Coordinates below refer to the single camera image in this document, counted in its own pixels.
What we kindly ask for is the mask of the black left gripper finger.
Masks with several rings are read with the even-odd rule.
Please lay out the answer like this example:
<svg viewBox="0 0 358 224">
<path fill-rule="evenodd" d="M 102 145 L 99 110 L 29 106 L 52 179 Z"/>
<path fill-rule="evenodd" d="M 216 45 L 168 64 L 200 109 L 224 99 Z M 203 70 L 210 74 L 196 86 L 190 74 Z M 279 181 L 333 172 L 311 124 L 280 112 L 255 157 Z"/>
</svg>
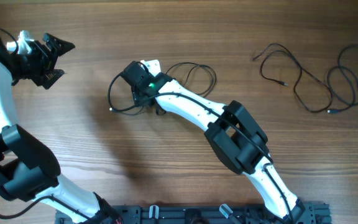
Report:
<svg viewBox="0 0 358 224">
<path fill-rule="evenodd" d="M 73 43 L 59 39 L 49 33 L 44 34 L 43 41 L 46 47 L 42 47 L 42 55 L 47 58 L 60 57 L 75 48 Z"/>
<path fill-rule="evenodd" d="M 43 70 L 41 75 L 41 84 L 48 90 L 65 72 L 61 69 Z"/>
</svg>

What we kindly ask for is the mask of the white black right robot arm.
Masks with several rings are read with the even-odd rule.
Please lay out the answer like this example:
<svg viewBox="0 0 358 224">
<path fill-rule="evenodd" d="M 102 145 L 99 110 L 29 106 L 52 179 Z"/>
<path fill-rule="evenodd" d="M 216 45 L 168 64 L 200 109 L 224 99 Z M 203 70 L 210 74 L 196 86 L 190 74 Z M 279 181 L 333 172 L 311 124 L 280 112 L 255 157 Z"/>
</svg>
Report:
<svg viewBox="0 0 358 224">
<path fill-rule="evenodd" d="M 304 209 L 283 183 L 267 147 L 268 138 L 237 101 L 228 105 L 203 98 L 159 69 L 159 62 L 131 62 L 120 74 L 130 85 L 136 106 L 155 101 L 203 130 L 218 159 L 235 174 L 244 174 L 266 209 L 283 223 L 296 223 Z"/>
</svg>

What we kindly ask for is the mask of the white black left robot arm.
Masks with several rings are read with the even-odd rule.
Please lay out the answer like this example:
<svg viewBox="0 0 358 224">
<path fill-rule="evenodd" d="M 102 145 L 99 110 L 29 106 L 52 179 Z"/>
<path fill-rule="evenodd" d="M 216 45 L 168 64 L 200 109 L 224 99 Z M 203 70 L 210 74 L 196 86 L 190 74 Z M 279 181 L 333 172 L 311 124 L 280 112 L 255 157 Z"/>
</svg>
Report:
<svg viewBox="0 0 358 224">
<path fill-rule="evenodd" d="M 20 126 L 12 96 L 19 80 L 49 89 L 63 75 L 58 58 L 73 48 L 51 34 L 38 41 L 22 31 L 8 45 L 0 38 L 0 196 L 29 208 L 47 204 L 73 223 L 99 223 L 101 199 L 67 179 L 53 152 Z"/>
</svg>

